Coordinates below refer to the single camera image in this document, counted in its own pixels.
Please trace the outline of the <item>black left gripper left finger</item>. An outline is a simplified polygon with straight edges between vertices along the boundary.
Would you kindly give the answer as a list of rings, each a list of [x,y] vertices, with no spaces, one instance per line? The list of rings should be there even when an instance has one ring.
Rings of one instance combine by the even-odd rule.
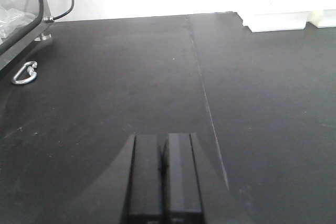
[[[162,154],[156,135],[130,135],[131,164],[119,223],[163,223]]]

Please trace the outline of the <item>silver carabiner link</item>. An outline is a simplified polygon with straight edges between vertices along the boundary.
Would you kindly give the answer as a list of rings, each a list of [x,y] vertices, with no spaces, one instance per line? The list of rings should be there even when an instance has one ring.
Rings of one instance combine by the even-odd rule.
[[[11,83],[14,85],[26,85],[33,82],[37,78],[38,63],[36,61],[28,61],[12,77]]]

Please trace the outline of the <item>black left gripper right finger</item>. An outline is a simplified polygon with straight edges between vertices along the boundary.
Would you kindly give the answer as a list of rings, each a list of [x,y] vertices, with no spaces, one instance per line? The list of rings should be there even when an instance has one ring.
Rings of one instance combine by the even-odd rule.
[[[203,150],[196,133],[170,133],[163,150],[166,223],[205,223],[199,166]]]

